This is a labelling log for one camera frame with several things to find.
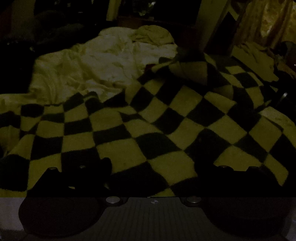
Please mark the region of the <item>black white checkered blanket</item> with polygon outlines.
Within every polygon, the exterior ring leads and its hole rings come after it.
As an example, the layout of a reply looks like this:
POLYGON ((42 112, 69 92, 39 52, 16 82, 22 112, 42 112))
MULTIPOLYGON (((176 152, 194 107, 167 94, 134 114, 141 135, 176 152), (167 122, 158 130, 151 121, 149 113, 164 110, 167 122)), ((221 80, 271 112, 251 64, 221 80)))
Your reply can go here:
POLYGON ((185 87, 163 67, 105 102, 78 93, 2 113, 1 197, 25 197, 50 167, 74 187, 78 169, 103 158, 113 167, 106 185, 135 195, 180 195, 211 164, 255 166, 279 185, 294 178, 295 123, 269 105, 276 83, 234 58, 198 65, 208 87, 185 87))

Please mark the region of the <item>light floral bed sheet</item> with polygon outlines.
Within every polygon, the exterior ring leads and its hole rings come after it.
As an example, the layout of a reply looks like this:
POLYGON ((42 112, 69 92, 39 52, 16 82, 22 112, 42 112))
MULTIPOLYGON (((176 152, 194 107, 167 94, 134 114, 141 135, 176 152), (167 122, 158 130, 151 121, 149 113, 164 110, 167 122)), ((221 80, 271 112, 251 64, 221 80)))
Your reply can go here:
POLYGON ((148 64, 177 54, 176 44, 132 41, 134 32, 125 27, 107 28, 84 44, 39 57, 33 63, 28 91, 2 94, 1 112, 23 104, 60 104, 76 93, 95 92, 106 101, 133 84, 148 64))

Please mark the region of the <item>patterned window curtain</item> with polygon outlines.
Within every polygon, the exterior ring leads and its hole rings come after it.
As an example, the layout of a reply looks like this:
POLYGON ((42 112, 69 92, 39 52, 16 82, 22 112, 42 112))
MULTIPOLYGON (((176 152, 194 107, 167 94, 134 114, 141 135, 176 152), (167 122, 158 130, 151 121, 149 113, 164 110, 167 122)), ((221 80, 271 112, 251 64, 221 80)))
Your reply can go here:
POLYGON ((235 44, 255 42, 274 48, 285 41, 295 43, 295 1, 250 1, 239 21, 235 44))

